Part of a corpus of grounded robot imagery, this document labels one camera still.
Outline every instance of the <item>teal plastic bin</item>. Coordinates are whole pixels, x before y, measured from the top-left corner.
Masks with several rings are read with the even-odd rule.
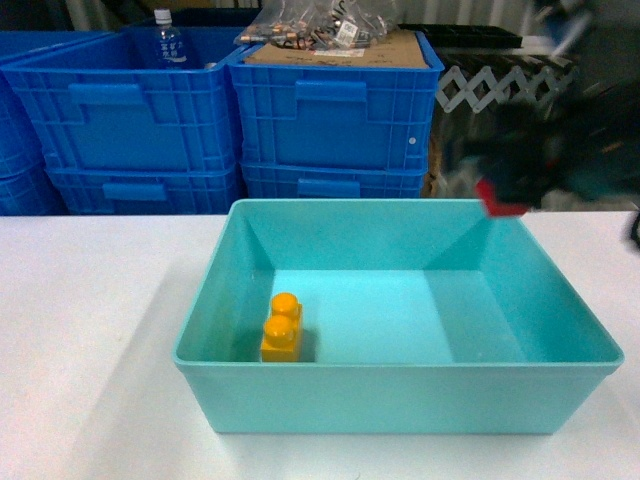
[[[276,293],[300,363],[261,363]],[[552,433],[623,353],[524,225],[473,200],[234,204],[174,361],[218,432]]]

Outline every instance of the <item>yellow lego block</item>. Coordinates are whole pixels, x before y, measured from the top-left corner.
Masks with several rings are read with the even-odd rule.
[[[263,362],[298,362],[302,349],[302,305],[291,293],[271,300],[271,316],[264,324],[260,346]]]

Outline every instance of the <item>table surface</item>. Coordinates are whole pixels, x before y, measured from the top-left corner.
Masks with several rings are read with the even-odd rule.
[[[171,350],[223,216],[0,218],[2,479],[640,478],[629,213],[527,227],[626,354],[555,435],[218,435]]]

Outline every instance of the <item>blue plastic crate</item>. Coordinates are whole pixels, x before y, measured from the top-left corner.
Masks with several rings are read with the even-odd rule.
[[[236,162],[241,127],[226,63],[241,29],[181,30],[191,70],[157,69],[151,28],[5,67],[49,168],[212,172]]]
[[[237,167],[209,174],[47,169],[74,214],[223,214],[243,194]]]
[[[0,32],[0,65],[32,58],[104,32]],[[0,74],[0,178],[17,175],[42,163],[38,136],[20,99]]]
[[[242,164],[249,198],[418,198],[423,172]]]
[[[60,215],[67,209],[42,164],[0,180],[0,215]]]
[[[262,363],[283,291],[302,361]],[[477,201],[247,200],[173,358],[218,432],[551,433],[624,356],[522,222]]]
[[[417,35],[429,68],[231,64],[248,163],[370,170],[427,168],[442,62]]]

